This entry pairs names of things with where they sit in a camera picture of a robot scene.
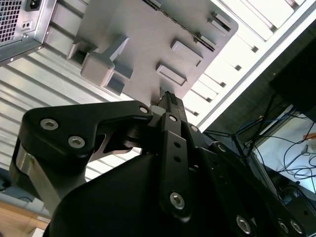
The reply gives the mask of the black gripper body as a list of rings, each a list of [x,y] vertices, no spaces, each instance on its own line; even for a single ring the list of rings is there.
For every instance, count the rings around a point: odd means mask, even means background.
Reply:
[[[47,237],[235,237],[224,209],[186,156],[144,155],[71,191],[45,230]]]

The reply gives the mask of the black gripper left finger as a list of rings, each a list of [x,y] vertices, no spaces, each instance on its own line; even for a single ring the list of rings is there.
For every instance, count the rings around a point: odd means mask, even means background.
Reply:
[[[167,92],[157,106],[139,101],[27,111],[14,150],[14,183],[54,214],[71,191],[144,155],[181,155],[181,99]]]

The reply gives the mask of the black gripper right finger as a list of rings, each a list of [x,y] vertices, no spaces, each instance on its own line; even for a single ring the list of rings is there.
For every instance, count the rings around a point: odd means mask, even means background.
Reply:
[[[179,224],[183,237],[305,237],[306,230],[224,144],[207,144],[179,103]]]

